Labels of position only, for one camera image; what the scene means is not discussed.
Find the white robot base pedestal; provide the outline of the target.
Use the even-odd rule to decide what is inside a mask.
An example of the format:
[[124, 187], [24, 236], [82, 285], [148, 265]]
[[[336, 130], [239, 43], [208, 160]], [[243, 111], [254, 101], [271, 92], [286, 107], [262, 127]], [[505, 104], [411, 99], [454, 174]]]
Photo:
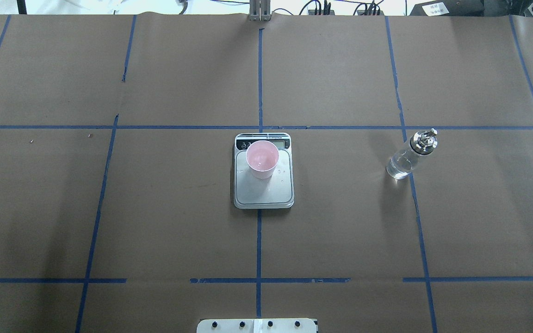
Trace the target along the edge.
[[199, 321], [197, 333], [317, 333], [311, 318], [236, 318]]

